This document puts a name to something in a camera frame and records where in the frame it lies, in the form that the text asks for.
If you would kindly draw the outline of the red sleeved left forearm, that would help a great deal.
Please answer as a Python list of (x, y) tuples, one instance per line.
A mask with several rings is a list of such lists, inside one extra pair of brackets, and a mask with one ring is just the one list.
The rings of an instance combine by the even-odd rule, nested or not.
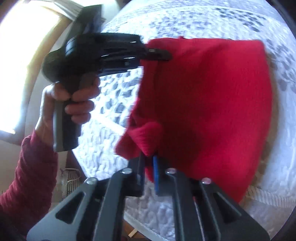
[(56, 186), (58, 154), (33, 132), (24, 138), (15, 178), (1, 195), (1, 213), (22, 236), (38, 223), (51, 207)]

